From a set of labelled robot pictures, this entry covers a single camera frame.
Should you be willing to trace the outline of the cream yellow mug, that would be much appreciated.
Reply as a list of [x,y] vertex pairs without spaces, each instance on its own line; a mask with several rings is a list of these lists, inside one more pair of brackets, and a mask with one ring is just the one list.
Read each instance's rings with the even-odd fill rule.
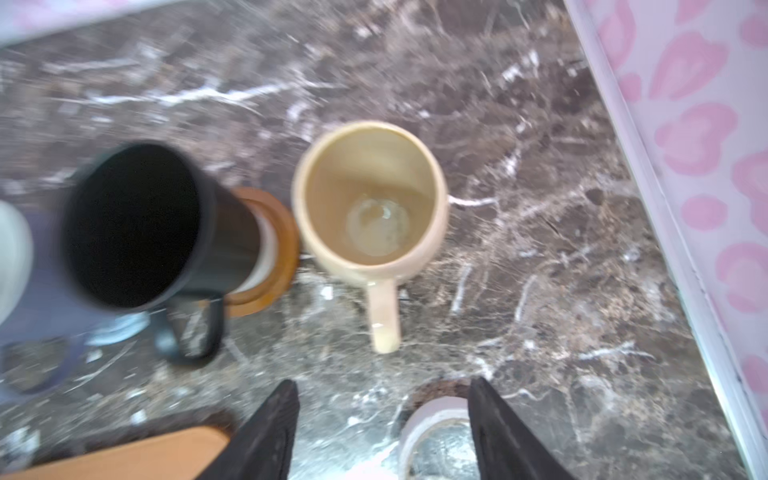
[[435,156],[396,125],[348,123],[302,155],[291,196],[315,261],[365,291],[373,349],[398,350],[397,289],[437,254],[448,227],[447,183]]

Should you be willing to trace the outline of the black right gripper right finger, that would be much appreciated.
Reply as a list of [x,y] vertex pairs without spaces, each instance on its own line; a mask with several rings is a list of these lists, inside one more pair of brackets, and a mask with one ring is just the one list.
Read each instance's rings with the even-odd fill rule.
[[482,480],[573,480],[486,379],[471,380],[467,400]]

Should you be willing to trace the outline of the black mug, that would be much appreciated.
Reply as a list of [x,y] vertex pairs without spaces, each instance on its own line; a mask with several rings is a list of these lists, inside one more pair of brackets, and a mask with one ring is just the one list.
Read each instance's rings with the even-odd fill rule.
[[[76,173],[60,242],[84,299],[117,313],[148,313],[156,352],[201,368],[218,354],[226,297],[251,276],[261,233],[248,206],[181,151],[137,141]],[[198,353],[184,350],[169,318],[170,306],[185,300],[208,304]]]

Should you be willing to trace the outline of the brown wooden round coaster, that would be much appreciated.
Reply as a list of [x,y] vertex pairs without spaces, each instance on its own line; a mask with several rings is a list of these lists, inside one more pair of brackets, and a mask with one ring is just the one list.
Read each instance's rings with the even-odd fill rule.
[[228,316],[238,318],[265,310],[289,290],[299,264],[300,238],[291,211],[275,196],[248,187],[233,192],[251,210],[261,233],[251,276],[226,297]]

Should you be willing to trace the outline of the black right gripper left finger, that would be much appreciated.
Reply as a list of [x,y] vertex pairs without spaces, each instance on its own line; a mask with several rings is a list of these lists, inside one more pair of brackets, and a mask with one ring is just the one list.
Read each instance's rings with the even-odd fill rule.
[[197,479],[286,480],[299,412],[297,383],[283,380]]

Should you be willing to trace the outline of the white mug purple handle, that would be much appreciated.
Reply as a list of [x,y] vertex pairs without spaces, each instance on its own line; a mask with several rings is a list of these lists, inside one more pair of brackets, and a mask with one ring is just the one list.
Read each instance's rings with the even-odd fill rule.
[[28,389],[1,381],[1,402],[23,403],[64,382],[87,341],[114,315],[84,299],[66,272],[57,218],[1,203],[1,348],[63,340],[67,351],[50,375]]

